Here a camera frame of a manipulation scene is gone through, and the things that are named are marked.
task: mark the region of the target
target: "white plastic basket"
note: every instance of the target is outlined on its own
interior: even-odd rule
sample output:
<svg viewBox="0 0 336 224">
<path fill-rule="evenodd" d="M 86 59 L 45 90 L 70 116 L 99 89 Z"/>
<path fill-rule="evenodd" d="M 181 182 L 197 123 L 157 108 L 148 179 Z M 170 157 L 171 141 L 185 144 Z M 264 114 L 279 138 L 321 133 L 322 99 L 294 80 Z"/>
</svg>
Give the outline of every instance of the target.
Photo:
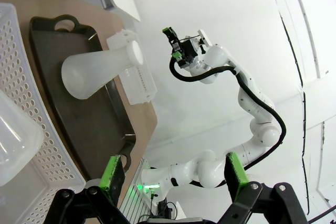
<svg viewBox="0 0 336 224">
<path fill-rule="evenodd" d="M 24 50 L 15 7 L 0 3 L 0 89 L 44 130 L 41 149 L 0 187 L 0 223 L 43 223 L 55 192 L 82 191 L 85 180 L 61 142 L 40 97 Z"/>
<path fill-rule="evenodd" d="M 115 50 L 132 40 L 136 40 L 140 45 L 136 33 L 123 29 L 108 38 L 107 44 L 110 50 Z M 119 77 L 131 105 L 150 102 L 155 97 L 157 89 L 145 56 L 143 56 L 142 66 L 125 69 Z"/>
</svg>

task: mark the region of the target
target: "tray handle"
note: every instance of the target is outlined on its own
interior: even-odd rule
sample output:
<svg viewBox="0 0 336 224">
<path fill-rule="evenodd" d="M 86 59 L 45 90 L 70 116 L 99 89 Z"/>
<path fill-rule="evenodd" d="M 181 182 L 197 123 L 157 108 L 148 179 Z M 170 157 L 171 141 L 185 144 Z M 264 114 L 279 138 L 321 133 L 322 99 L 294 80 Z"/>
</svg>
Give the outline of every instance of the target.
<svg viewBox="0 0 336 224">
<path fill-rule="evenodd" d="M 120 150 L 119 154 L 126 157 L 126 165 L 124 167 L 124 172 L 126 173 L 132 164 L 131 151 L 134 147 L 134 143 L 129 143 L 126 141 L 124 147 Z"/>
<path fill-rule="evenodd" d="M 53 19 L 53 22 L 54 22 L 54 27 L 57 25 L 57 23 L 59 23 L 60 21 L 63 21 L 63 20 L 69 20 L 69 21 L 72 21 L 74 23 L 74 27 L 71 31 L 76 31 L 78 29 L 81 29 L 83 27 L 83 25 L 81 25 L 78 20 L 71 16 L 71 15 L 68 15 L 68 14 L 64 14 L 64 15 L 61 15 L 61 16 L 58 16 L 56 18 Z"/>
</svg>

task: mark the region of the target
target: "green led light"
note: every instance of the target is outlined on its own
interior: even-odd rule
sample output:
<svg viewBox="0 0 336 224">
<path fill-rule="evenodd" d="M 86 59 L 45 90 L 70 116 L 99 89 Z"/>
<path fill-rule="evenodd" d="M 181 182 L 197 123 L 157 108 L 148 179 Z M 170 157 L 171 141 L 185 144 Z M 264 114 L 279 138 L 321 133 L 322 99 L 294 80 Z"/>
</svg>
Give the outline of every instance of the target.
<svg viewBox="0 0 336 224">
<path fill-rule="evenodd" d="M 145 189 L 152 189 L 152 188 L 159 188 L 160 185 L 149 185 L 149 186 L 145 186 Z"/>
</svg>

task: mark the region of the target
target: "black cable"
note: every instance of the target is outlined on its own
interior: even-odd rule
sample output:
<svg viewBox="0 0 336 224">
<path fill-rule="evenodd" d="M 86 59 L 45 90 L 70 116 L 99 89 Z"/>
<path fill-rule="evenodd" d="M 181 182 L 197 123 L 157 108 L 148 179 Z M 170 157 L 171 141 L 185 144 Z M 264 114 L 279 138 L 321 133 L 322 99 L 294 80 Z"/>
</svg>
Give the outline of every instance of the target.
<svg viewBox="0 0 336 224">
<path fill-rule="evenodd" d="M 327 214 L 333 212 L 336 209 L 336 205 L 331 207 L 330 209 L 328 209 L 327 211 L 321 213 L 320 215 L 316 216 L 315 218 L 312 218 L 310 221 L 308 221 L 308 223 L 313 223 L 319 219 L 321 219 L 322 217 L 326 216 Z"/>
<path fill-rule="evenodd" d="M 187 39 L 193 39 L 193 38 L 197 38 L 197 37 L 199 37 L 199 35 L 196 35 L 196 36 L 194 36 L 194 37 L 189 37 L 189 38 L 180 39 L 180 41 L 182 41 L 182 40 L 187 40 Z"/>
<path fill-rule="evenodd" d="M 152 204 L 153 204 L 153 199 L 151 198 L 151 215 L 153 214 L 152 213 Z"/>
<path fill-rule="evenodd" d="M 299 78 L 300 78 L 300 82 L 301 82 L 301 87 L 303 88 L 303 79 L 302 79 L 302 75 L 301 75 L 301 71 L 300 71 L 300 67 L 299 67 L 299 64 L 298 64 L 298 60 L 296 58 L 296 54 L 295 54 L 295 51 L 294 51 L 294 47 L 292 45 L 292 41 L 290 40 L 290 37 L 289 37 L 289 34 L 288 34 L 288 31 L 287 31 L 287 28 L 285 26 L 285 22 L 283 21 L 283 18 L 279 12 L 279 15 L 280 15 L 280 18 L 281 18 L 281 22 L 282 22 L 282 25 L 283 25 L 283 28 L 285 30 L 285 33 L 286 33 L 286 36 L 287 36 L 287 39 L 288 39 L 288 43 L 289 43 L 289 46 L 290 46 L 290 49 L 292 51 L 292 54 L 294 56 L 294 61 L 295 61 L 295 65 L 297 67 L 297 70 L 298 70 L 298 74 L 299 74 Z M 302 161 L 302 168 L 303 168 L 303 175 L 305 177 L 305 185 L 306 185 L 306 195 L 307 195 L 307 208 L 308 208 L 308 212 L 307 212 L 307 215 L 309 214 L 310 212 L 310 206 L 309 206 L 309 191 L 308 191 L 308 182 L 307 182 L 307 173 L 306 173 L 306 166 L 305 166 L 305 160 L 303 159 L 304 157 L 304 152 L 305 152 L 305 149 L 306 149 L 306 93 L 303 92 L 303 147 L 302 147 L 302 155 L 301 155 L 301 161 Z"/>
<path fill-rule="evenodd" d="M 141 216 L 138 218 L 138 223 L 140 222 L 141 218 L 144 217 L 144 216 L 151 217 L 152 215 L 141 215 Z"/>
<path fill-rule="evenodd" d="M 173 202 L 171 202 L 171 201 L 169 201 L 169 202 L 166 203 L 166 207 L 168 206 L 169 203 L 173 204 L 173 206 L 175 207 L 175 218 L 174 218 L 173 220 L 176 220 L 176 218 L 177 218 L 177 207 L 176 207 L 176 205 L 175 205 Z"/>
<path fill-rule="evenodd" d="M 249 87 L 246 86 L 246 84 L 244 83 L 243 79 L 241 78 L 240 74 L 236 74 L 236 71 L 234 70 L 234 67 L 230 67 L 230 66 L 223 66 L 223 67 L 217 67 L 217 68 L 213 68 L 203 74 L 200 74 L 198 76 L 193 76 L 193 77 L 186 77 L 186 76 L 182 76 L 181 74 L 179 74 L 176 69 L 175 69 L 175 63 L 176 63 L 176 59 L 175 58 L 171 58 L 170 64 L 169 64 L 169 69 L 172 73 L 172 75 L 176 78 L 178 78 L 181 81 L 187 81 L 187 82 L 194 82 L 194 81 L 200 81 L 203 80 L 204 78 L 207 78 L 215 73 L 220 73 L 220 72 L 224 72 L 224 71 L 230 71 L 232 74 L 234 74 L 236 76 L 236 79 L 238 81 L 239 86 L 241 87 L 242 90 L 245 91 L 245 93 L 255 102 L 257 103 L 259 106 L 261 106 L 263 109 L 265 109 L 267 112 L 269 112 L 279 123 L 280 127 L 281 127 L 281 135 L 279 137 L 278 142 L 273 145 L 267 152 L 265 152 L 264 154 L 262 154 L 260 157 L 258 157 L 257 159 L 255 159 L 254 161 L 252 161 L 251 163 L 249 163 L 248 165 L 246 165 L 244 167 L 245 170 L 251 168 L 252 166 L 254 166 L 255 164 L 259 163 L 260 161 L 262 161 L 264 158 L 268 157 L 268 155 L 270 155 L 273 151 L 275 151 L 276 148 L 279 147 L 280 144 L 282 144 L 283 139 L 285 138 L 286 135 L 286 125 L 284 123 L 284 121 L 282 120 L 282 118 L 278 115 L 278 113 L 273 110 L 270 106 L 268 106 L 266 103 L 264 103 L 262 100 L 260 100 L 250 89 Z"/>
</svg>

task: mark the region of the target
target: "green connector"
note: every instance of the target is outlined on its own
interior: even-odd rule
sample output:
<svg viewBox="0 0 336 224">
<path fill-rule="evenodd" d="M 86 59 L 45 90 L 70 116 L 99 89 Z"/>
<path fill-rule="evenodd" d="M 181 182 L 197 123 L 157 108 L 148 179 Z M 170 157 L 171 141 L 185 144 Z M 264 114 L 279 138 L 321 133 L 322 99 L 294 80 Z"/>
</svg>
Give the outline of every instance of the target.
<svg viewBox="0 0 336 224">
<path fill-rule="evenodd" d="M 181 54 L 180 52 L 174 52 L 174 53 L 172 53 L 172 56 L 173 56 L 175 59 L 177 59 L 177 58 L 182 57 L 182 54 Z"/>
</svg>

